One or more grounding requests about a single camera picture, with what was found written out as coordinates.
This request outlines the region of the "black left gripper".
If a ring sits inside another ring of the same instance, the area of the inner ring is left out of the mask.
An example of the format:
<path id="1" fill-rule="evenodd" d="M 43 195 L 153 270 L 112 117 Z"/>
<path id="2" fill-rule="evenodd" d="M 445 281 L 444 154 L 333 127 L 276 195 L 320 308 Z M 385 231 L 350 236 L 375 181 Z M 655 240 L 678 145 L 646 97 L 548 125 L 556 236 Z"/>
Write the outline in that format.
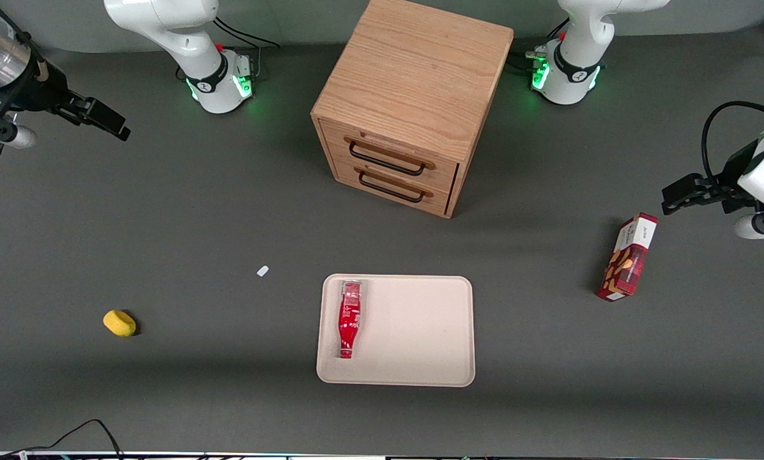
<path id="1" fill-rule="evenodd" d="M 724 213 L 735 213 L 747 208 L 761 213 L 761 204 L 737 183 L 753 159 L 758 143 L 759 140 L 755 139 L 730 155 L 720 174 L 715 175 L 715 179 L 724 191 L 722 195 L 714 191 L 717 186 L 712 183 L 712 180 L 701 174 L 687 174 L 677 180 L 676 185 L 664 187 L 662 189 L 663 215 L 673 215 L 686 207 L 709 206 L 719 201 Z"/>

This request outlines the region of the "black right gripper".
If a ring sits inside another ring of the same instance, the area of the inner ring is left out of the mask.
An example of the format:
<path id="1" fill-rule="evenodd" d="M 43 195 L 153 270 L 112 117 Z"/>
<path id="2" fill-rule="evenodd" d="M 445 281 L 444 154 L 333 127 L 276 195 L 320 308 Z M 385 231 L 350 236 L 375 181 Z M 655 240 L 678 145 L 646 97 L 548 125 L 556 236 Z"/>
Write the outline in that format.
<path id="1" fill-rule="evenodd" d="M 2 72 L 14 78 L 2 88 L 2 113 L 46 111 L 75 126 L 102 129 L 122 142 L 131 131 L 126 119 L 96 97 L 70 94 L 66 76 L 37 50 L 20 50 L 2 65 Z"/>

